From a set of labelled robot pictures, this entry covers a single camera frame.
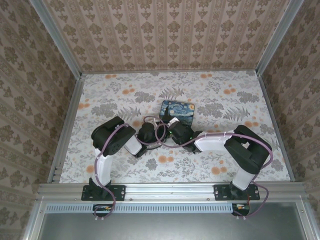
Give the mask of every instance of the patterned wall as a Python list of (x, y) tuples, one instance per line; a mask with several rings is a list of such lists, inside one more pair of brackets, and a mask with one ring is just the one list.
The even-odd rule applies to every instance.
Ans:
[(297, 181), (320, 219), (320, 1), (305, 0), (263, 73)]
[(28, 0), (0, 1), (0, 239), (47, 181), (75, 79)]
[(84, 72), (254, 69), (289, 0), (45, 0)]

